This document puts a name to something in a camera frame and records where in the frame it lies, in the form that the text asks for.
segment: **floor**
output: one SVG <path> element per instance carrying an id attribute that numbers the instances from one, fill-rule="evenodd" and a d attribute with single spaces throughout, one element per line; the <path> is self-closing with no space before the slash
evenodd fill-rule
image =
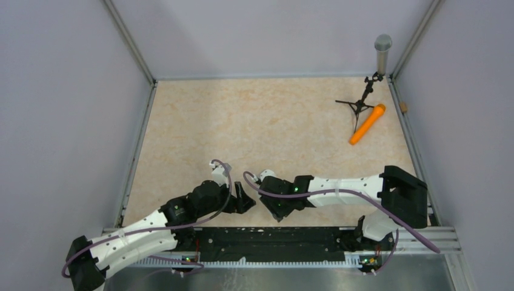
<path id="1" fill-rule="evenodd" d="M 243 215 L 223 213 L 205 226 L 355 226 L 373 207 L 305 209 L 278 223 L 242 173 L 272 169 L 289 181 L 297 175 L 355 178 L 396 165 L 414 175 L 385 81 L 367 98 L 370 105 L 384 104 L 385 114 L 359 143 L 348 143 L 353 113 L 334 100 L 356 101 L 364 87 L 362 77 L 160 81 L 124 225 L 210 179 L 208 163 L 216 158 L 232 166 L 233 180 L 243 182 L 257 205 Z"/>

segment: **wall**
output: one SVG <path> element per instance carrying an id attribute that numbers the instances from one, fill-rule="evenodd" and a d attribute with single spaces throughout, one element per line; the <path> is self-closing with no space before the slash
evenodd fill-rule
<path id="1" fill-rule="evenodd" d="M 158 79 L 370 74 L 375 38 L 396 64 L 430 2 L 114 0 Z"/>
<path id="2" fill-rule="evenodd" d="M 100 1 L 3 1 L 0 45 L 0 289 L 72 290 L 68 248 L 114 222 L 150 87 Z"/>
<path id="3" fill-rule="evenodd" d="M 514 2 L 446 1 L 399 79 L 479 290 L 512 290 Z"/>

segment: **black tripod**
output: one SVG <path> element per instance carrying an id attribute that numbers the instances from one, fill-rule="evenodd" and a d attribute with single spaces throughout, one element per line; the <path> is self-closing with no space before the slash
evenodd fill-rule
<path id="1" fill-rule="evenodd" d="M 375 72 L 371 79 L 366 77 L 364 79 L 364 82 L 367 83 L 366 89 L 364 90 L 364 93 L 362 94 L 362 98 L 357 102 L 348 102 L 348 101 L 341 101 L 336 100 L 337 103 L 345 103 L 350 106 L 350 108 L 353 110 L 353 114 L 355 114 L 355 128 L 353 129 L 353 132 L 355 133 L 357 131 L 357 123 L 359 122 L 359 114 L 361 112 L 365 111 L 368 108 L 373 108 L 374 106 L 367 105 L 364 103 L 364 100 L 366 97 L 368 97 L 369 93 L 373 93 L 373 83 L 374 82 L 381 82 L 384 79 L 384 75 L 379 75 L 378 72 Z"/>

